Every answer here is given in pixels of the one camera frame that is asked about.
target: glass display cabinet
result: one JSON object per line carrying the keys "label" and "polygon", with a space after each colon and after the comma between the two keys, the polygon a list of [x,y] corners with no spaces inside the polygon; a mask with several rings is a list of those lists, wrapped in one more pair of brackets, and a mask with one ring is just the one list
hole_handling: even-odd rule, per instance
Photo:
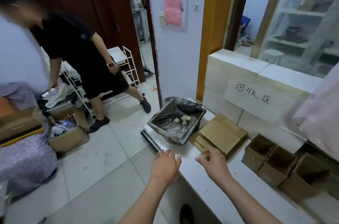
{"label": "glass display cabinet", "polygon": [[259,59],[324,78],[339,62],[339,0],[279,0]]}

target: black t-shirt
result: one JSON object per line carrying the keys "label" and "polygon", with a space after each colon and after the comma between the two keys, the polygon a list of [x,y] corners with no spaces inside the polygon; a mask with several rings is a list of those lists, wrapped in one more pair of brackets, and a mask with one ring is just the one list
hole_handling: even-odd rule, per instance
{"label": "black t-shirt", "polygon": [[82,77],[107,72],[106,61],[90,40],[94,31],[71,16],[54,11],[49,12],[42,25],[43,29],[36,26],[35,31],[50,59],[62,58]]}

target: shoe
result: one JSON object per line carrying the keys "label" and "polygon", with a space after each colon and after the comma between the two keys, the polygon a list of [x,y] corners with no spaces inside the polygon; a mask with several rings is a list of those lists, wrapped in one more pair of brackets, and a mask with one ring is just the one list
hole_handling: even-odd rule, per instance
{"label": "shoe", "polygon": [[109,123],[109,119],[105,116],[101,121],[96,120],[95,123],[90,127],[90,133],[96,132],[101,128],[102,126],[105,126]]}
{"label": "shoe", "polygon": [[193,212],[188,204],[181,207],[179,221],[180,224],[194,224]]}
{"label": "shoe", "polygon": [[146,100],[145,97],[142,97],[142,98],[143,98],[144,100],[143,100],[140,104],[141,104],[142,108],[144,108],[145,112],[146,112],[147,114],[149,114],[150,111],[151,111],[150,103],[147,102],[147,100]]}

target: hand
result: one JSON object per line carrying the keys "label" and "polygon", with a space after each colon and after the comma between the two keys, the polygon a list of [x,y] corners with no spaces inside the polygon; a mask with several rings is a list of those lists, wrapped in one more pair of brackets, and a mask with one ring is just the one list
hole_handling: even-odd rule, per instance
{"label": "hand", "polygon": [[107,66],[109,71],[113,73],[114,75],[119,71],[119,66],[114,64],[112,67]]}
{"label": "hand", "polygon": [[210,159],[196,158],[206,170],[210,179],[212,179],[217,185],[225,179],[232,179],[231,173],[228,170],[225,156],[216,148],[209,147],[202,152],[202,155],[208,155]]}
{"label": "hand", "polygon": [[175,153],[171,150],[161,150],[152,164],[150,180],[155,180],[158,184],[168,187],[179,174],[181,156],[175,159]]}
{"label": "hand", "polygon": [[51,80],[50,82],[49,82],[49,85],[48,85],[48,91],[50,92],[51,90],[52,90],[52,88],[54,88],[54,87],[58,87],[58,81],[53,81],[53,80]]}

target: person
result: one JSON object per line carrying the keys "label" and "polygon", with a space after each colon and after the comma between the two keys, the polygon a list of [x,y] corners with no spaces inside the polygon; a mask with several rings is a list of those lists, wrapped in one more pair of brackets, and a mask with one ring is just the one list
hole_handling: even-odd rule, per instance
{"label": "person", "polygon": [[[197,158],[210,179],[228,196],[245,224],[282,224],[260,205],[231,175],[224,155],[213,147],[209,159]],[[152,164],[146,188],[118,224],[152,224],[160,200],[167,187],[179,174],[181,157],[167,150],[159,152]]]}
{"label": "person", "polygon": [[61,61],[67,61],[81,76],[82,87],[96,114],[90,132],[109,123],[100,93],[125,92],[139,100],[146,113],[151,106],[135,87],[128,84],[102,38],[72,16],[48,10],[35,0],[0,0],[0,11],[13,23],[33,29],[50,58],[48,89],[58,85]]}

